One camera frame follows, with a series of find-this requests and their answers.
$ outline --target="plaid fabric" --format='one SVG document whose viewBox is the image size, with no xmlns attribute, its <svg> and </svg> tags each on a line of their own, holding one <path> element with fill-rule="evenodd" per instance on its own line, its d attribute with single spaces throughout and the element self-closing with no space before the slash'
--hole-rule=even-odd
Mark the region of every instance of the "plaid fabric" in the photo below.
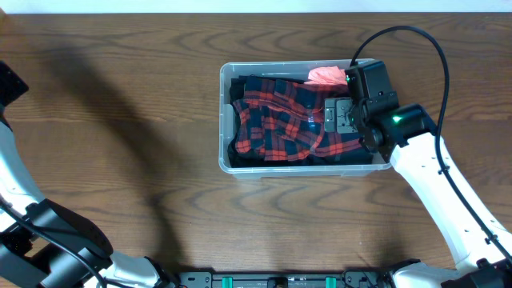
<svg viewBox="0 0 512 288">
<path fill-rule="evenodd" d="M 233 102 L 240 117 L 235 149 L 256 151 L 265 161 L 328 157 L 361 148 L 358 138 L 323 128 L 326 98 L 347 93 L 345 85 L 316 86 L 248 77 L 244 97 Z"/>
</svg>

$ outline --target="white wall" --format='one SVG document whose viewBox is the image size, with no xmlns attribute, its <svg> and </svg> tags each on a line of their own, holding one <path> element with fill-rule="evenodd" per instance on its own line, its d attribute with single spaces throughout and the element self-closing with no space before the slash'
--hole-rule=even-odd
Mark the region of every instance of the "white wall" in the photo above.
<svg viewBox="0 0 512 288">
<path fill-rule="evenodd" d="M 512 0 L 0 0 L 25 13 L 511 12 Z"/>
</svg>

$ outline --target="storage container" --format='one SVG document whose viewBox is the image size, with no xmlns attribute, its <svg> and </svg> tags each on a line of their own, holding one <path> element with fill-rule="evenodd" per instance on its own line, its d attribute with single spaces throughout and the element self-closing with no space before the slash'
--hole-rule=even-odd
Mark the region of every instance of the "storage container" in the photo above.
<svg viewBox="0 0 512 288">
<path fill-rule="evenodd" d="M 247 167 L 231 168 L 227 154 L 228 145 L 236 135 L 235 114 L 230 104 L 231 79 L 240 75 L 256 75 L 279 78 L 307 80 L 307 75 L 313 68 L 338 66 L 347 69 L 350 60 L 297 61 L 297 62 L 240 62 L 226 63 L 220 70 L 220 121 L 218 164 L 221 169 L 236 178 L 255 179 L 261 177 L 284 176 L 364 176 L 375 170 L 391 167 L 384 163 L 380 154 L 375 154 L 369 165 L 339 165 L 339 166 L 290 166 L 290 167 Z"/>
</svg>

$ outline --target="pink fabric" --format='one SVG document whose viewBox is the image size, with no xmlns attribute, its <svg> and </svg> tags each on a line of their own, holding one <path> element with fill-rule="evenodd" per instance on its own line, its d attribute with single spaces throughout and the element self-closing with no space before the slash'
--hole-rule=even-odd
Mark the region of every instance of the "pink fabric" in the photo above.
<svg viewBox="0 0 512 288">
<path fill-rule="evenodd" d="M 309 85 L 346 85 L 345 71 L 334 67 L 319 67 L 310 71 L 309 80 L 304 84 Z"/>
</svg>

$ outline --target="wood grain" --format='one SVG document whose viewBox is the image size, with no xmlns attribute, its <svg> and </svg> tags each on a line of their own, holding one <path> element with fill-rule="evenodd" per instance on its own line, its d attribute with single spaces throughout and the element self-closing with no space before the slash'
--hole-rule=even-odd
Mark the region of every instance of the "wood grain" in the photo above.
<svg viewBox="0 0 512 288">
<path fill-rule="evenodd" d="M 226 62 L 351 58 L 393 25 L 429 31 L 450 66 L 446 143 L 510 229 L 510 17 L 11 15 L 0 57 L 31 90 L 6 116 L 45 195 L 94 221 L 123 253 L 171 269 L 341 270 L 406 258 L 453 267 L 437 227 L 393 171 L 255 181 L 224 174 L 218 71 Z M 419 102 L 436 118 L 443 78 L 428 41 L 392 33 L 362 56 L 385 61 L 402 104 Z"/>
</svg>

